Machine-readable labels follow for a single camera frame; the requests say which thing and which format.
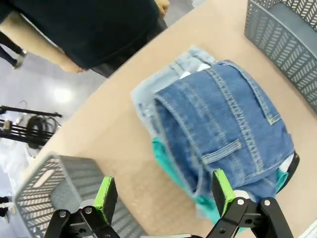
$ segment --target folded clothes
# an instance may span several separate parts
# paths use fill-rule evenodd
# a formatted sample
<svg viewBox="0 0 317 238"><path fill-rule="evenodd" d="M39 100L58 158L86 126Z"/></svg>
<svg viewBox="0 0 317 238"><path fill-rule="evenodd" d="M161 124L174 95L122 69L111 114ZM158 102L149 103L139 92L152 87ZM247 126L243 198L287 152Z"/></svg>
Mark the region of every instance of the folded clothes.
<svg viewBox="0 0 317 238"><path fill-rule="evenodd" d="M159 139L192 196L212 196L211 174L256 201L275 197L276 170L294 153L265 92L230 61L177 80L154 94Z"/></svg>
<svg viewBox="0 0 317 238"><path fill-rule="evenodd" d="M131 96L153 138L157 162L216 222L214 169L223 169L235 190L258 201L283 186L294 146L272 102L250 75L229 61L214 64L207 52L191 47Z"/></svg>

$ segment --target teal fabric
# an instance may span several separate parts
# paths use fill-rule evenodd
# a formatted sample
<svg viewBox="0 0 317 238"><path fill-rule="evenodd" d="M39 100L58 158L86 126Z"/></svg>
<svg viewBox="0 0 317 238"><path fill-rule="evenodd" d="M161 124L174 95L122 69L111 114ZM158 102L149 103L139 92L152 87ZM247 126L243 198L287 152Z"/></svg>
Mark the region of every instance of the teal fabric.
<svg viewBox="0 0 317 238"><path fill-rule="evenodd" d="M170 160L168 159L165 146L157 138L154 138L152 140L152 148L153 148L156 161L163 168L165 173L167 173L170 176L170 178L178 186L180 186L183 190L185 190L185 192L190 196L190 192L185 189L185 185L183 184L182 180L178 177L177 172L175 171ZM276 191L279 191L279 189L283 186L287 177L288 177L288 173L284 173L280 169L277 170ZM214 224L220 219L217 206L213 199L207 196L197 196L197 197L192 197L192 199L195 201L197 207L199 207L203 211L203 213L206 215L206 217L211 219L211 221Z"/></svg>

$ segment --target basket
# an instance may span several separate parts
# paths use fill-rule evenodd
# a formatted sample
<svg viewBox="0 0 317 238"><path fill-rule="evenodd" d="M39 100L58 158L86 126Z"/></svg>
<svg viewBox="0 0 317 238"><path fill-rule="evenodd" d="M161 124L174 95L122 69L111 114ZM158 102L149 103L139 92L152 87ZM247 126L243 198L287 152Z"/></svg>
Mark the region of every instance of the basket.
<svg viewBox="0 0 317 238"><path fill-rule="evenodd" d="M50 155L21 186L15 204L33 238L43 238L57 209L76 212L95 199L104 174L92 159ZM121 238L146 235L118 198L112 227Z"/></svg>
<svg viewBox="0 0 317 238"><path fill-rule="evenodd" d="M245 36L317 113L317 0L249 0Z"/></svg>

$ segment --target floor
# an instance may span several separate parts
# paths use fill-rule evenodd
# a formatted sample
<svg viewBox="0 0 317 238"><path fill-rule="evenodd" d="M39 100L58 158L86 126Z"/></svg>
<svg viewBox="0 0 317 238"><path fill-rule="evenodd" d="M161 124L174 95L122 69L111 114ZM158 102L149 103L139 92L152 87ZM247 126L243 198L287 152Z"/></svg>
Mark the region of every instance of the floor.
<svg viewBox="0 0 317 238"><path fill-rule="evenodd" d="M196 6L201 1L193 0L193 3ZM170 0L170 3L171 6L165 17L168 26L193 9L191 0ZM23 66L18 70L12 70L9 64L0 59L0 72L1 105L58 112L63 115L59 120L61 124L105 81L104 77L92 71L80 74L65 73L58 66L32 54L27 55ZM7 113L2 115L2 118L15 121L19 115L19 113ZM4 142L8 141L0 140L0 163L6 158L10 158L13 164L27 161L24 143L11 143L10 146L14 147L14 150L9 152ZM12 171L14 175L11 177L19 177L18 170L11 170L10 173ZM0 167L0 196L7 195L9 191L15 193L11 185L8 174ZM9 225L0 219L0 233L3 237L28 237L25 231L19 229L21 222L19 217L9 218L11 218Z"/></svg>

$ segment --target person's arm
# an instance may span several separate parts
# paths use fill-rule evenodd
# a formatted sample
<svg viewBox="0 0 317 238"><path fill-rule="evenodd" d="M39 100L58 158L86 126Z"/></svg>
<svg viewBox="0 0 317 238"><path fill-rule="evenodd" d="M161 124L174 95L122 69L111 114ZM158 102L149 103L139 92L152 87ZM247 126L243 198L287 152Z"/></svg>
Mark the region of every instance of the person's arm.
<svg viewBox="0 0 317 238"><path fill-rule="evenodd" d="M165 17L167 10L169 8L169 0L155 0L158 5L159 11L163 17Z"/></svg>
<svg viewBox="0 0 317 238"><path fill-rule="evenodd" d="M0 31L19 47L59 65L64 71L73 73L82 71L16 11L11 12L0 24Z"/></svg>

